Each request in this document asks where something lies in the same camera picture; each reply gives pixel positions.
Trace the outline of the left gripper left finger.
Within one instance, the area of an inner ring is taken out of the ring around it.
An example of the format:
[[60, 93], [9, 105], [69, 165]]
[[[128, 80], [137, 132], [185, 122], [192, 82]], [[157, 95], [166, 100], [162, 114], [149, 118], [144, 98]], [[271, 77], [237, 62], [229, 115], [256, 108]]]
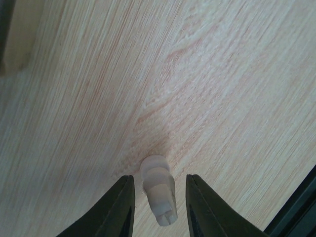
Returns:
[[131, 237], [134, 213], [134, 177], [123, 175], [82, 217], [59, 236]]

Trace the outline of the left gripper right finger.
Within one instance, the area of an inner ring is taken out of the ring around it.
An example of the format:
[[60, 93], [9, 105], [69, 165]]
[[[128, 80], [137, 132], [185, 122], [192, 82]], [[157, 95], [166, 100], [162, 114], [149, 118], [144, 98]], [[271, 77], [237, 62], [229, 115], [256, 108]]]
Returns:
[[186, 209], [192, 237], [266, 237], [239, 215], [200, 176], [186, 176]]

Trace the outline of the white chess piece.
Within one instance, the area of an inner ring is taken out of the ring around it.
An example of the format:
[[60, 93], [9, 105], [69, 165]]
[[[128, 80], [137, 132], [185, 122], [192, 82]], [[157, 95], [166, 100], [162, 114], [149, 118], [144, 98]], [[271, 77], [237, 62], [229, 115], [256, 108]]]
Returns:
[[157, 223], [166, 227], [177, 218], [175, 181], [166, 158], [162, 155], [146, 157], [140, 166], [143, 190]]

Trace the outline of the black frame rail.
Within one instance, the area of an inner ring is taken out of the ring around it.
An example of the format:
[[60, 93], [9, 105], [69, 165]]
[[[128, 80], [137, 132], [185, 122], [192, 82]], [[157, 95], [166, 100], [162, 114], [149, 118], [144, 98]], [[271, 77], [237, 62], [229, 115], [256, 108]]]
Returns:
[[316, 168], [314, 167], [264, 232], [271, 237], [316, 235]]

